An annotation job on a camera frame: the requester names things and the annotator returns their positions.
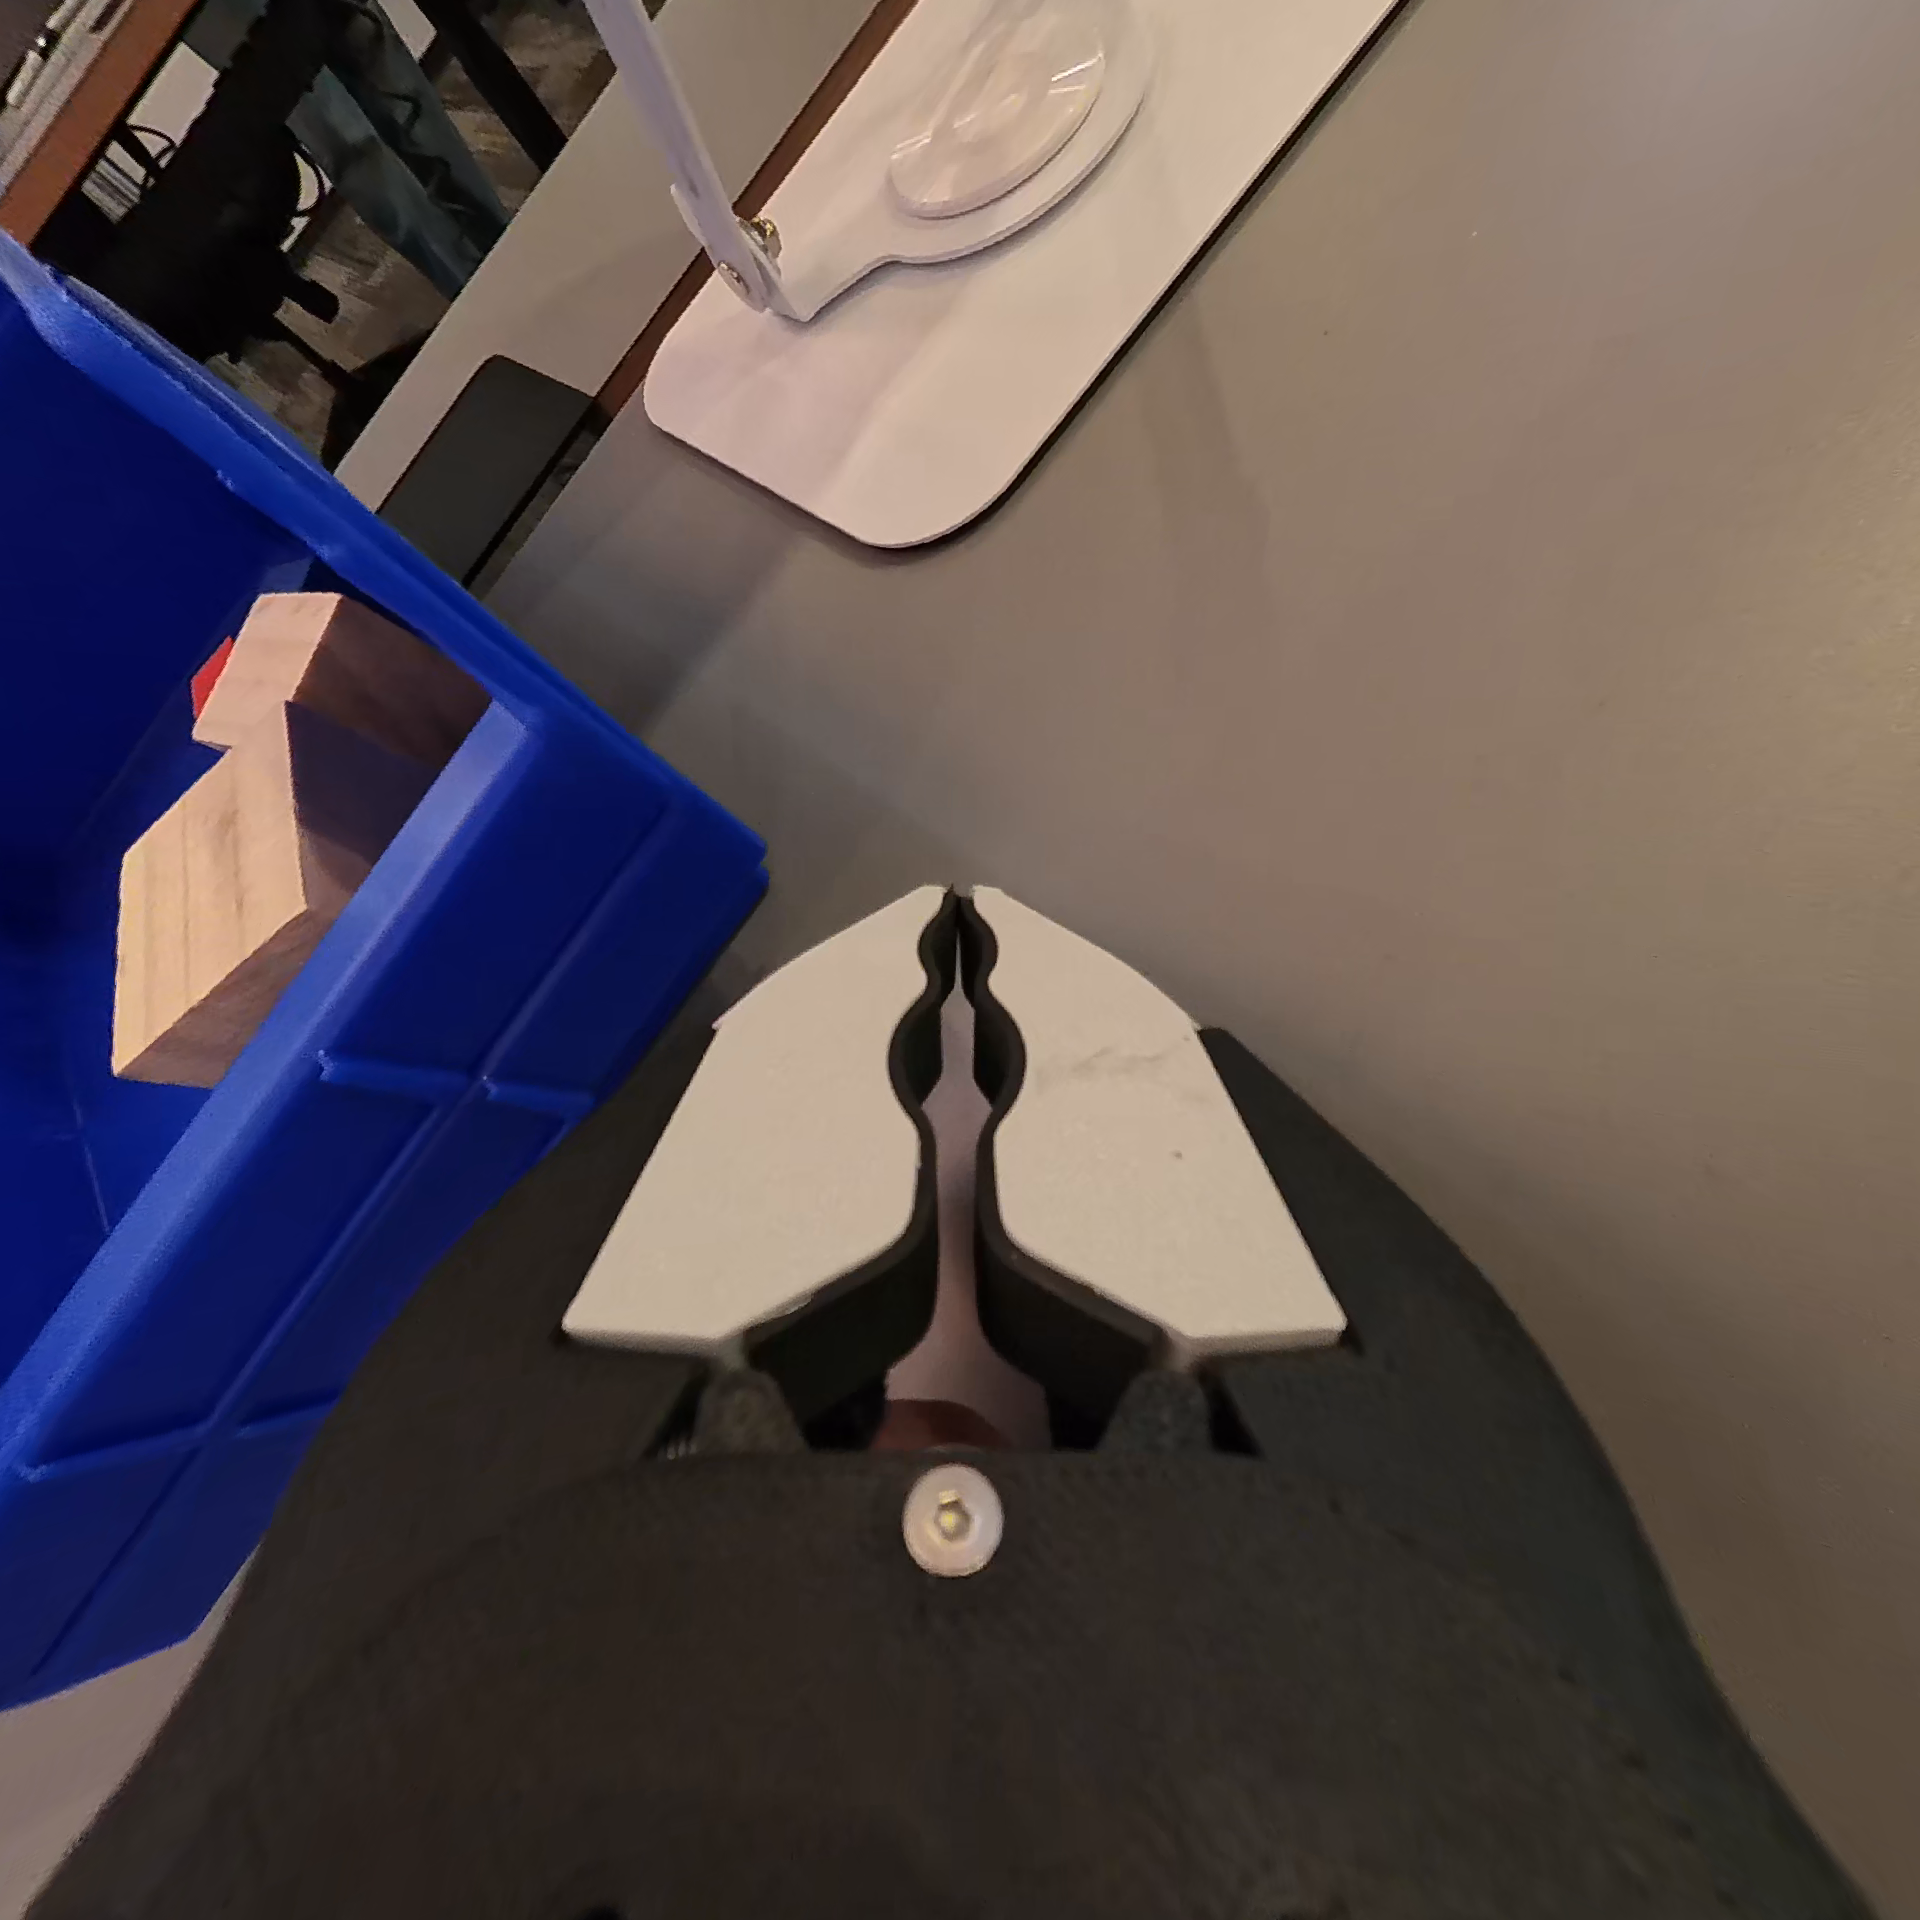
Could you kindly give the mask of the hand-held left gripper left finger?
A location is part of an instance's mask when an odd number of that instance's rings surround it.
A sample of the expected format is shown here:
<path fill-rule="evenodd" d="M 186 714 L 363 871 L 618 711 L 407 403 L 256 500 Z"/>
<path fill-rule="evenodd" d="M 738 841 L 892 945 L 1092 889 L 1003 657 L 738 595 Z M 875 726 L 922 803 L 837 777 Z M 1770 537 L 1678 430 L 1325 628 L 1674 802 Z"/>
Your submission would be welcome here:
<path fill-rule="evenodd" d="M 563 1308 L 593 1348 L 772 1376 L 814 1426 L 884 1391 L 939 1290 L 957 898 L 920 885 L 765 976 L 713 1037 Z"/>

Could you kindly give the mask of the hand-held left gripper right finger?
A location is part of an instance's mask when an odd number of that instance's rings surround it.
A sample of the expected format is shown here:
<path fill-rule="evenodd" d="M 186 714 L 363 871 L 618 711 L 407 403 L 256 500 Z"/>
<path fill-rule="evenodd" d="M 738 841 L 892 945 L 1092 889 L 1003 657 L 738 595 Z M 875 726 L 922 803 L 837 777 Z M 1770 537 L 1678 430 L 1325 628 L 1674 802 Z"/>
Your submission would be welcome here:
<path fill-rule="evenodd" d="M 974 1284 L 989 1342 L 1071 1440 L 1133 1382 L 1316 1353 L 1346 1312 L 1200 1024 L 993 885 L 968 896 Z"/>

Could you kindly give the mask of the blue plastic bin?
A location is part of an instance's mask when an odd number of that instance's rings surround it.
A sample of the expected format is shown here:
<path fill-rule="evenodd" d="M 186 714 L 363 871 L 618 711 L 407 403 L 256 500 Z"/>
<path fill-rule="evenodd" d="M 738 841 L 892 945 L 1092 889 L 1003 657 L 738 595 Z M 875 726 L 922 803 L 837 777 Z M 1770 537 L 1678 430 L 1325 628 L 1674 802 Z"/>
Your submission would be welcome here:
<path fill-rule="evenodd" d="M 765 842 L 272 419 L 5 235 L 3 1702 L 189 1637 L 397 1308 L 593 1114 Z M 490 697 L 216 1088 L 110 1070 L 191 676 L 344 588 Z"/>

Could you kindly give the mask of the wooden cube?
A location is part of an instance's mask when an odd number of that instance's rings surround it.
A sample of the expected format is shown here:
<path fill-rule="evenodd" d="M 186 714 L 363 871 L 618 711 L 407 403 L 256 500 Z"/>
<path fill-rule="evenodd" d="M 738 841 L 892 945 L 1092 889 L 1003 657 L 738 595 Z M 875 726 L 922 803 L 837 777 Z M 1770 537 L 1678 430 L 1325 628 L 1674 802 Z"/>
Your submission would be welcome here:
<path fill-rule="evenodd" d="M 283 705 L 309 708 L 397 755 L 443 765 L 491 694 L 441 650 L 340 592 L 266 592 L 193 735 L 233 748 Z"/>
<path fill-rule="evenodd" d="M 306 705 L 223 748 L 124 854 L 113 1072 L 213 1088 L 436 774 Z"/>

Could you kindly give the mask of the white desk stand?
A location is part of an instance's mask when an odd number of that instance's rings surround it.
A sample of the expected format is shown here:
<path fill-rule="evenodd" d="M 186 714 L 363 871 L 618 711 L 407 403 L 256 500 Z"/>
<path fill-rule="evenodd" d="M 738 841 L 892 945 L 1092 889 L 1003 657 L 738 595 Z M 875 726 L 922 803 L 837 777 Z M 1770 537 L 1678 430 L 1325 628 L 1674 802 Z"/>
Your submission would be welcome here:
<path fill-rule="evenodd" d="M 911 4 L 734 207 L 641 4 L 589 4 L 711 283 L 651 424 L 877 549 L 983 515 L 1399 12 Z"/>

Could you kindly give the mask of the black office chair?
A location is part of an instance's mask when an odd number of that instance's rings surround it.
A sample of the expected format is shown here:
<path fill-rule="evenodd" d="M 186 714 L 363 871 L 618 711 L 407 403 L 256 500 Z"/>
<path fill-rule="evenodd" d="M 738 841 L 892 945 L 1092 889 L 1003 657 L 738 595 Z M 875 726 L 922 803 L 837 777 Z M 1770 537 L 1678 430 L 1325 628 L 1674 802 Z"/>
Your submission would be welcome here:
<path fill-rule="evenodd" d="M 340 299 L 286 255 L 300 167 L 284 85 L 229 69 L 177 153 L 80 277 L 196 364 L 284 336 L 295 304 L 320 323 Z"/>

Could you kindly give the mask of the wooden desk with black legs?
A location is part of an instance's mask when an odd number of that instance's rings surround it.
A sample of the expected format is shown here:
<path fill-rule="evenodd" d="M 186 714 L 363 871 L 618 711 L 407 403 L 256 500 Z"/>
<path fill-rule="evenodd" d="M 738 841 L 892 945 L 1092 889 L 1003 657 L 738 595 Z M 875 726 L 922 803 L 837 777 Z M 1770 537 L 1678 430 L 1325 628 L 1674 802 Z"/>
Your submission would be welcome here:
<path fill-rule="evenodd" d="M 193 13 L 193 2 L 71 4 L 58 49 L 5 111 L 3 228 L 35 249 Z"/>

